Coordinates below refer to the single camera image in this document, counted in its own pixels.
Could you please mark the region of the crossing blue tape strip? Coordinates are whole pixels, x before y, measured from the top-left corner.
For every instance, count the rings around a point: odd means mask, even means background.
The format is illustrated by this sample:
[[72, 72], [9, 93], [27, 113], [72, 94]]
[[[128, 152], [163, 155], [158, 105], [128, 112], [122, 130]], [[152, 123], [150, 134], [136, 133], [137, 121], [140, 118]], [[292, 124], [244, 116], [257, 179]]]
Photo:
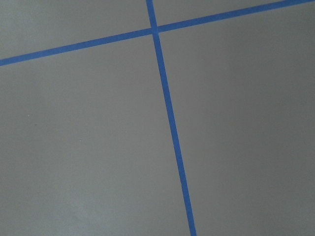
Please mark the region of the crossing blue tape strip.
[[33, 59], [49, 57], [52, 55], [63, 54], [63, 53], [71, 52], [71, 51], [78, 51], [85, 48], [96, 47], [96, 46], [110, 44], [110, 43], [119, 42], [119, 41], [125, 41], [128, 39], [139, 38], [139, 37], [143, 37], [147, 35], [152, 35], [154, 31], [157, 31], [157, 32], [173, 31], [177, 29], [188, 28], [188, 27], [202, 25], [202, 24], [211, 23], [215, 21], [221, 21], [225, 19], [231, 19], [231, 18], [236, 18], [236, 17], [240, 17], [244, 15], [250, 15], [250, 14], [255, 14], [259, 12], [270, 11], [274, 9], [285, 8], [285, 7], [306, 4], [306, 3], [309, 3], [309, 1], [308, 0], [282, 0], [282, 1], [272, 2], [272, 3], [232, 10], [228, 12], [222, 12], [222, 13], [212, 14], [208, 16], [188, 19], [184, 21], [173, 22], [173, 23], [164, 24], [164, 25], [157, 25], [155, 27], [150, 27], [147, 29], [139, 29], [139, 30], [111, 35], [111, 36], [107, 36], [103, 38], [83, 41], [83, 42], [64, 45], [64, 46], [60, 46], [56, 48], [41, 50], [41, 51], [13, 56], [9, 58], [4, 58], [0, 60], [0, 65], [5, 66], [5, 65], [10, 65], [10, 64], [20, 63], [23, 61], [29, 61]]

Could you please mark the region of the long blue tape strip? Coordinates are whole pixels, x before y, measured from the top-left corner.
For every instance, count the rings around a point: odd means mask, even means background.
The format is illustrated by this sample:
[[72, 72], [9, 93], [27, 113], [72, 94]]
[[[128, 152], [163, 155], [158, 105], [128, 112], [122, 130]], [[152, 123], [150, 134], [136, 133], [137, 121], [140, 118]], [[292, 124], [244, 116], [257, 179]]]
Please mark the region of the long blue tape strip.
[[194, 215], [193, 215], [191, 201], [190, 201], [187, 177], [186, 177], [186, 172], [185, 172], [185, 166], [184, 166], [184, 162], [182, 158], [181, 146], [180, 146], [179, 136], [177, 132], [176, 120], [175, 120], [174, 111], [173, 111], [172, 99], [171, 99], [171, 94], [170, 94], [169, 85], [168, 85], [167, 73], [165, 69], [165, 63], [164, 63], [164, 58], [163, 58], [162, 46], [160, 42], [153, 1], [147, 0], [146, 6], [147, 6], [148, 16], [150, 20], [150, 26], [152, 29], [152, 37], [153, 37], [158, 70], [159, 70], [160, 80], [161, 80], [161, 85], [162, 85], [163, 97], [165, 101], [166, 112], [167, 112], [170, 132], [171, 132], [171, 138], [172, 138], [173, 148], [175, 152], [177, 169], [178, 169], [179, 179], [181, 183], [182, 195], [183, 195], [185, 211], [186, 211], [186, 216], [187, 216], [187, 221], [188, 221], [188, 226], [189, 226], [189, 233], [191, 236], [197, 236], [195, 222], [194, 222]]

